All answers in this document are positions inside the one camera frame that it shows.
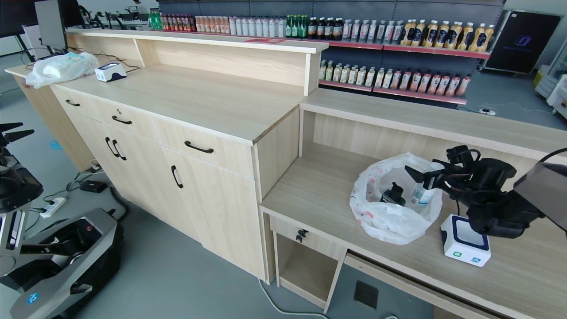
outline white qr code scanner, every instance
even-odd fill
[[[449,215],[441,224],[441,238],[445,256],[449,258],[479,267],[490,259],[488,236],[472,230],[465,217]]]
[[[126,77],[126,71],[120,62],[111,62],[95,70],[96,78],[103,82],[112,82]]]

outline open cubby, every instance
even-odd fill
[[[280,234],[274,234],[278,286],[325,308],[338,261]]]

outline green glass bottle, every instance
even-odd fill
[[[305,31],[305,24],[303,24],[303,15],[298,17],[298,27],[297,27],[297,36],[298,38],[303,38],[303,31]]]
[[[306,38],[307,38],[307,29],[308,29],[308,25],[307,25],[307,24],[308,24],[307,15],[304,15],[304,16],[303,16],[303,23],[302,23],[302,26],[303,26],[303,29],[302,29],[302,30],[303,30],[303,31],[301,32],[301,38],[302,38],[302,39],[306,39]]]
[[[291,24],[291,37],[298,37],[299,31],[299,17],[297,15],[293,16],[293,22]]]
[[[291,15],[287,16],[287,23],[285,26],[285,37],[291,37]]]

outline drawer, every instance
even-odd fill
[[[380,267],[374,262],[362,259],[351,253],[346,254],[345,265],[360,270],[384,283],[398,288],[412,296],[418,297],[423,301],[435,306],[435,313],[443,314],[442,318],[474,318],[474,319],[496,319],[492,314],[486,313],[481,309],[462,303],[451,298],[442,292],[433,290],[418,282],[414,282],[411,277],[398,275],[386,268]]]
[[[98,110],[102,122],[133,135],[158,141],[152,114],[144,113],[135,107],[97,98],[91,100],[93,106]]]
[[[305,230],[302,227],[297,227],[295,225],[289,224],[274,216],[270,216],[270,228],[272,229],[272,231],[296,242],[299,242],[299,240],[297,239],[297,236],[301,236],[299,233]],[[333,241],[330,241],[311,232],[305,233],[305,237],[302,238],[303,239],[301,240],[301,244],[304,246],[307,246],[338,261],[342,261],[345,258],[346,248]]]
[[[51,90],[66,112],[77,112],[92,119],[100,120],[100,115],[92,106],[91,98],[88,95],[57,85],[52,85]]]
[[[163,146],[254,179],[250,146],[163,117],[154,117],[154,125]]]

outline black drawer handle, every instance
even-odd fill
[[[118,155],[118,153],[115,153],[115,152],[112,150],[112,146],[110,146],[110,143],[109,143],[109,142],[110,142],[110,138],[107,137],[107,138],[105,138],[104,140],[107,142],[108,148],[110,148],[110,151],[112,152],[112,155],[114,155],[114,157],[120,157],[120,155]]]
[[[196,147],[196,146],[193,146],[193,145],[191,145],[191,142],[189,142],[189,141],[185,141],[185,146],[190,147],[190,148],[194,148],[194,149],[196,149],[196,150],[200,150],[201,152],[204,152],[204,153],[207,153],[207,154],[210,154],[210,153],[214,152],[214,149],[212,149],[212,148],[210,148],[210,149],[202,149],[202,148],[198,148],[198,147]]]
[[[300,243],[303,243],[303,239],[306,238],[306,234],[308,233],[305,229],[300,229],[297,231],[297,236],[295,236],[295,240]]]
[[[116,144],[118,144],[117,140],[112,140],[112,145],[114,145],[114,148],[116,149],[116,153],[118,153],[118,156],[120,158],[122,158],[123,161],[126,161],[126,157],[122,156],[122,154],[120,154],[120,152],[118,151],[118,148],[116,147]]]
[[[175,180],[175,183],[177,184],[177,187],[183,188],[183,184],[180,184],[180,183],[177,181],[177,177],[175,177],[175,170],[176,170],[176,169],[177,169],[177,167],[175,167],[175,165],[171,166],[171,175],[174,176],[174,180]]]
[[[67,102],[67,104],[70,104],[72,106],[81,106],[79,103],[72,103],[71,100],[65,100],[65,102]]]
[[[124,123],[124,124],[126,124],[126,125],[132,124],[132,121],[122,121],[122,120],[119,120],[119,119],[118,119],[118,116],[116,116],[116,115],[112,115],[112,119],[115,120],[115,121],[117,121],[117,122]]]

